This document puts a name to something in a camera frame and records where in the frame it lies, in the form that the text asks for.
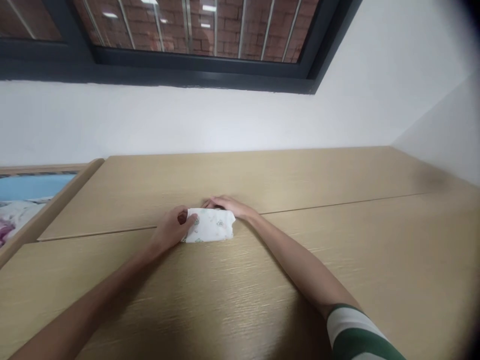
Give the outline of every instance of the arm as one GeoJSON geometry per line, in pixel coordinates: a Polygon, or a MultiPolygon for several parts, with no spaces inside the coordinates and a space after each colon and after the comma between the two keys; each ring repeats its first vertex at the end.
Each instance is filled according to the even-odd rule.
{"type": "Polygon", "coordinates": [[[310,251],[276,228],[255,210],[228,196],[212,197],[205,208],[221,206],[248,222],[260,235],[298,290],[327,318],[336,304],[360,309],[354,297],[310,251]]]}
{"type": "Polygon", "coordinates": [[[104,321],[114,299],[129,285],[137,282],[156,260],[178,244],[195,220],[196,215],[187,219],[185,206],[178,206],[167,212],[145,248],[61,313],[10,359],[75,358],[104,321]]]}

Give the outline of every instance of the window frame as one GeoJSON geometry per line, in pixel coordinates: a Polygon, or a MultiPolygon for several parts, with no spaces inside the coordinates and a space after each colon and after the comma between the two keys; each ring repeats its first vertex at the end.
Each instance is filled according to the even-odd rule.
{"type": "Polygon", "coordinates": [[[95,46],[73,0],[42,0],[64,42],[0,38],[0,80],[315,94],[362,0],[320,1],[297,63],[95,46]]]}

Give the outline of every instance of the light wood panel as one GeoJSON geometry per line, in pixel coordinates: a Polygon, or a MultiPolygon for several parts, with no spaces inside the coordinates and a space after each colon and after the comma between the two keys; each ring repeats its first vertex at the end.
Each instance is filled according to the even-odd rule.
{"type": "Polygon", "coordinates": [[[0,167],[0,175],[10,174],[43,174],[56,172],[74,172],[83,170],[88,164],[56,164],[0,167]]]}
{"type": "Polygon", "coordinates": [[[112,156],[40,240],[153,227],[211,195],[264,214],[418,194],[428,169],[391,147],[112,156]]]}
{"type": "Polygon", "coordinates": [[[85,185],[104,159],[95,159],[85,164],[80,172],[60,190],[31,220],[26,223],[8,242],[0,248],[0,269],[24,244],[37,241],[47,226],[55,219],[62,209],[69,203],[75,194],[85,185]]]}
{"type": "MultiPolygon", "coordinates": [[[[407,359],[452,359],[477,300],[477,204],[417,195],[269,214],[319,257],[407,359]]],[[[23,246],[0,271],[0,359],[125,261],[137,230],[23,246]]],[[[232,240],[180,244],[80,359],[306,359],[320,317],[240,221],[232,240]]]]}

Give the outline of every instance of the wooden bed frame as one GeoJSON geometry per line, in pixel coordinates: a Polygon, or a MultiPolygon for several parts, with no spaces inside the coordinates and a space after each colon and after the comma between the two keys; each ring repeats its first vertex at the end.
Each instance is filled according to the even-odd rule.
{"type": "Polygon", "coordinates": [[[98,158],[88,164],[0,167],[0,175],[41,174],[78,171],[76,176],[57,193],[32,219],[8,242],[0,247],[0,269],[24,244],[35,242],[70,200],[105,162],[98,158]]]}

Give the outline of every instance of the green and white striped sleeve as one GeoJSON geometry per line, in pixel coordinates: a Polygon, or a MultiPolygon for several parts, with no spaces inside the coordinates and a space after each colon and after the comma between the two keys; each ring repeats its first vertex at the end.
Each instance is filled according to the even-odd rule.
{"type": "Polygon", "coordinates": [[[326,329],[335,360],[405,360],[360,310],[338,304],[328,315],[326,329]]]}

